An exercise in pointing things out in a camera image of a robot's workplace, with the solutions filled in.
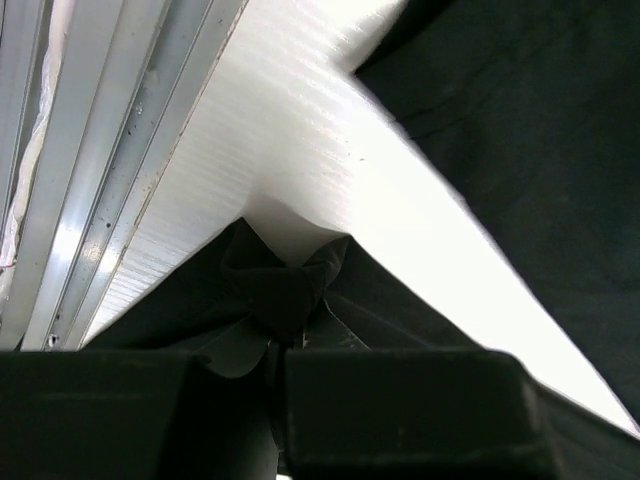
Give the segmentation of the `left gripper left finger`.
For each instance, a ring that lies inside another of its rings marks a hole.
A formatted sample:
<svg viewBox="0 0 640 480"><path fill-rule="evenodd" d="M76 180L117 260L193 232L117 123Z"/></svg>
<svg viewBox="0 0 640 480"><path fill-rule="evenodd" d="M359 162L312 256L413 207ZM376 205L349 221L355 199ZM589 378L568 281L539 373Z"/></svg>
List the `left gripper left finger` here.
<svg viewBox="0 0 640 480"><path fill-rule="evenodd" d="M5 479L272 479L261 394L176 352L5 353Z"/></svg>

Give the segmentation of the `black trousers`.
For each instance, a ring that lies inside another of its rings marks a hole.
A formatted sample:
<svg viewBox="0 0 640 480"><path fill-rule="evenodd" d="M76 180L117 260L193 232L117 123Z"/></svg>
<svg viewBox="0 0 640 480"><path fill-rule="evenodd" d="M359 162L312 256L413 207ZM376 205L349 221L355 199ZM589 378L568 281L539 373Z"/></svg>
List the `black trousers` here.
<svg viewBox="0 0 640 480"><path fill-rule="evenodd" d="M634 1L409 1L356 77L467 201L639 421L639 21ZM239 221L90 341L196 345ZM478 349L350 240L307 327L345 350ZM639 479L639 440L541 393L571 479Z"/></svg>

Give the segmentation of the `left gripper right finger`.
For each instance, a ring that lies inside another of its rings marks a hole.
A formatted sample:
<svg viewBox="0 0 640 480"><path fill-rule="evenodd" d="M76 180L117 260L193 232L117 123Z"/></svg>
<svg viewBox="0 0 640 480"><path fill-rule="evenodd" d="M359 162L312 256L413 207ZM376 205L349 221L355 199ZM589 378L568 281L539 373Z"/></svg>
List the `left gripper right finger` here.
<svg viewBox="0 0 640 480"><path fill-rule="evenodd" d="M489 351L307 351L285 360L296 479L556 479L532 380Z"/></svg>

